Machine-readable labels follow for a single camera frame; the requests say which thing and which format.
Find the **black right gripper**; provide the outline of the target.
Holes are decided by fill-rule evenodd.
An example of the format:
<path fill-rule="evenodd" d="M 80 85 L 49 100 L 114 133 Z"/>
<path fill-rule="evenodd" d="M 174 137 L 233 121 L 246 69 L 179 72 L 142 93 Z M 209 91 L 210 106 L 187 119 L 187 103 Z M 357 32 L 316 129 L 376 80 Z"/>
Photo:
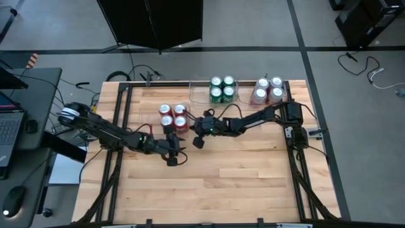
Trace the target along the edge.
<path fill-rule="evenodd" d="M 222 135 L 225 130 L 225 123 L 222 120 L 214 116 L 199 117 L 197 119 L 189 117 L 189 125 L 194 125 L 194 132 L 197 135 Z M 193 145 L 202 149 L 204 146 L 204 140 L 202 136 L 197 136 L 193 140 Z"/>

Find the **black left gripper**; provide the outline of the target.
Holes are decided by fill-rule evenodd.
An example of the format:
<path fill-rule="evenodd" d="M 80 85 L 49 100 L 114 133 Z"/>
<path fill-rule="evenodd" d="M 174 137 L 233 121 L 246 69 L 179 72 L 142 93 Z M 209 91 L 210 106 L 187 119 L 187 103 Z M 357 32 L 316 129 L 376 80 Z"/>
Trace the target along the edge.
<path fill-rule="evenodd" d="M 174 133 L 174 126 L 164 125 L 163 133 L 167 134 L 165 139 L 155 139 L 152 135 L 145 138 L 145 154 L 159 154 L 161 156 L 168 155 L 171 158 L 166 160 L 169 167 L 176 167 L 178 160 L 174 156 L 178 156 L 184 148 L 180 146 L 180 142 L 184 141 Z"/>

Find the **clear plastic bin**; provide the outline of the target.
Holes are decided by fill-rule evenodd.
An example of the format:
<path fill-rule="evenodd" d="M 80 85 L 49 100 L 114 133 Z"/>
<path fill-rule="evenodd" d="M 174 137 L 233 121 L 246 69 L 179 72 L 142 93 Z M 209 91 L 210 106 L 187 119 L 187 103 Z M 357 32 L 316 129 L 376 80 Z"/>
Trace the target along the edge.
<path fill-rule="evenodd" d="M 253 91 L 255 90 L 255 85 L 256 85 L 257 80 L 252 81 L 252 82 L 238 81 L 237 94 L 238 94 L 240 102 L 246 103 L 246 104 L 249 104 L 249 105 L 253 105 L 253 106 L 264 105 L 264 104 L 250 104 L 251 95 L 252 95 Z M 268 90 L 267 90 L 267 95 L 269 95 L 271 89 L 272 89 L 272 87 L 270 85 Z M 286 97 L 285 81 L 284 81 L 284 85 L 283 85 L 282 89 L 283 89 L 283 100 L 284 100 L 285 97 Z"/>
<path fill-rule="evenodd" d="M 228 103 L 211 103 L 209 100 L 210 86 L 209 81 L 212 77 L 202 77 L 198 75 L 193 75 L 189 80 L 189 99 L 194 103 L 209 104 L 209 105 L 219 105 Z M 237 84 L 238 80 L 235 79 L 235 96 L 234 101 L 237 99 Z"/>
<path fill-rule="evenodd" d="M 169 104 L 171 106 L 171 108 L 172 108 L 172 112 L 173 112 L 174 106 L 177 105 L 177 104 Z M 187 105 L 187 111 L 189 111 L 190 110 L 190 105 L 188 103 L 185 103 L 185 104 Z M 159 124 L 160 126 L 162 126 L 161 125 L 161 117 L 162 116 L 159 114 L 159 111 L 158 111 L 160 105 L 154 106 L 154 107 L 152 107 L 151 104 L 143 106 L 142 107 L 141 120 L 143 122 L 145 122 L 145 123 L 156 124 L 156 125 Z M 175 130 L 175 125 L 174 125 L 174 120 L 176 118 L 174 113 L 173 113 L 172 117 L 173 117 L 174 133 L 177 133 L 176 130 Z M 188 122 L 188 125 L 189 125 L 189 118 L 186 116 L 186 114 L 184 115 L 184 117 L 187 118 L 187 122 Z"/>

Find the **black desk leg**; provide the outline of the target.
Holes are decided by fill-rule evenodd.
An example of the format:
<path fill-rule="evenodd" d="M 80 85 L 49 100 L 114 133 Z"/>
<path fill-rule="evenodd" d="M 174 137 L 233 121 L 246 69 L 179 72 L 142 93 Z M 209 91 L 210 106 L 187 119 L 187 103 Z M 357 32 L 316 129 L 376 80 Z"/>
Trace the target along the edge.
<path fill-rule="evenodd" d="M 77 162 L 85 162 L 85 156 L 87 154 L 85 150 L 62 140 L 58 136 L 49 132 L 43 133 L 41 146 L 43 148 L 50 148 L 55 153 L 71 158 Z"/>

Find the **white sheet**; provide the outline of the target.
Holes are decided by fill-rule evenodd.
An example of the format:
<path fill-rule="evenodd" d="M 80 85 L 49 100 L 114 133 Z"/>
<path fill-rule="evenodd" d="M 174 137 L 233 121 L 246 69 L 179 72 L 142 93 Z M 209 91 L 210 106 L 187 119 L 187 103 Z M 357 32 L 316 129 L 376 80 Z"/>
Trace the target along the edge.
<path fill-rule="evenodd" d="M 63 155 L 56 155 L 48 183 L 54 185 L 79 184 L 83 163 Z"/>

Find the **black room divider panel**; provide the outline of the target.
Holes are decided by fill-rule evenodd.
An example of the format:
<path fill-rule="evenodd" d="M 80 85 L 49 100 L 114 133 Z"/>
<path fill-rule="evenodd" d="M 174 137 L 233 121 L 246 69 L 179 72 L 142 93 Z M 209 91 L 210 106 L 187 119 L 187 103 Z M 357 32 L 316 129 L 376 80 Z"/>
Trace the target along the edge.
<path fill-rule="evenodd" d="M 119 44 L 162 51 L 203 38 L 204 0 L 97 0 Z"/>

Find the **small black box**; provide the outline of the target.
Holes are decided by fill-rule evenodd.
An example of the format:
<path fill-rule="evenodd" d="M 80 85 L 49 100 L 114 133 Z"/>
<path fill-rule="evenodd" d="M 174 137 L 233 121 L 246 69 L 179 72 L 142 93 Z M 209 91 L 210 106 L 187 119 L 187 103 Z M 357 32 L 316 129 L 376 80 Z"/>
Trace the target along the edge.
<path fill-rule="evenodd" d="M 36 120 L 27 120 L 25 122 L 25 133 L 27 134 L 34 134 L 38 131 L 38 123 Z"/>

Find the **grey desk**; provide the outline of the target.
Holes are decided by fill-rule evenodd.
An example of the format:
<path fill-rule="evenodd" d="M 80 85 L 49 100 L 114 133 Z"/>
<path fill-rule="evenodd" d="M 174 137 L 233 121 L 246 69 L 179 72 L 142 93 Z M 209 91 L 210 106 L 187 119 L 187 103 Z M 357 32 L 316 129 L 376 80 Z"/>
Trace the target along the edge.
<path fill-rule="evenodd" d="M 49 133 L 45 128 L 62 69 L 15 69 L 10 72 L 22 75 L 22 80 L 28 84 L 28 88 L 3 92 L 26 111 L 26 121 L 37 122 L 37 131 L 26 133 L 24 128 L 21 128 L 11 161 L 6 167 L 6 178 L 0 178 L 0 228 L 28 228 L 39 210 L 39 201 L 49 173 L 49 163 L 53 157 L 52 149 L 46 144 Z M 3 215 L 3 201 L 16 186 L 25 187 L 25 196 L 18 213 L 7 218 Z"/>

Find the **black laptop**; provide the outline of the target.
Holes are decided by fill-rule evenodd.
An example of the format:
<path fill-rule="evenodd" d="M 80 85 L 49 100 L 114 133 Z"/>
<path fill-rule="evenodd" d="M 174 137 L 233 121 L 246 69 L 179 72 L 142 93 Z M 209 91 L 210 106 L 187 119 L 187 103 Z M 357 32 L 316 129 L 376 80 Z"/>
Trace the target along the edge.
<path fill-rule="evenodd" d="M 24 118 L 25 110 L 0 92 L 0 168 L 9 164 Z"/>

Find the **orange black striped marker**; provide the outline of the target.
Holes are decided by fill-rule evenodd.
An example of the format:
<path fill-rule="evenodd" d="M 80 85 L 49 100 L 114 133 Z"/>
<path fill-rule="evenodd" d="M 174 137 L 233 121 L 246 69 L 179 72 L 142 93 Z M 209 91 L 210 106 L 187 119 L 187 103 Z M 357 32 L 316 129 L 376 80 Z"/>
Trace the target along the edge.
<path fill-rule="evenodd" d="M 33 53 L 28 60 L 28 63 L 26 65 L 26 68 L 33 68 L 37 62 L 39 55 L 37 53 Z"/>

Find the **black computer mouse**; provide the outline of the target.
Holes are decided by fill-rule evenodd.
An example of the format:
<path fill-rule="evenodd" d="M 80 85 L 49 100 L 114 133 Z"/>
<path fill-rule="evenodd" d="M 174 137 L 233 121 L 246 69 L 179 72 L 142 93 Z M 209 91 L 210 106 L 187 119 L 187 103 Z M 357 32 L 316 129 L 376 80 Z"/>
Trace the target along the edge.
<path fill-rule="evenodd" d="M 21 209 L 27 189 L 24 186 L 13 187 L 3 201 L 3 215 L 14 217 Z"/>

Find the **black computer tower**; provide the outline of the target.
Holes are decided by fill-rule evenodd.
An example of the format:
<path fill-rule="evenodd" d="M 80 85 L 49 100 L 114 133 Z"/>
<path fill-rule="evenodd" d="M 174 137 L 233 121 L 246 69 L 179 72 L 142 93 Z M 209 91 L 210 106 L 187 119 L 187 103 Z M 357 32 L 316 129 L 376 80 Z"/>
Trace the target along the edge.
<path fill-rule="evenodd" d="M 335 23 L 347 47 L 365 48 L 404 11 L 405 0 L 347 0 Z"/>

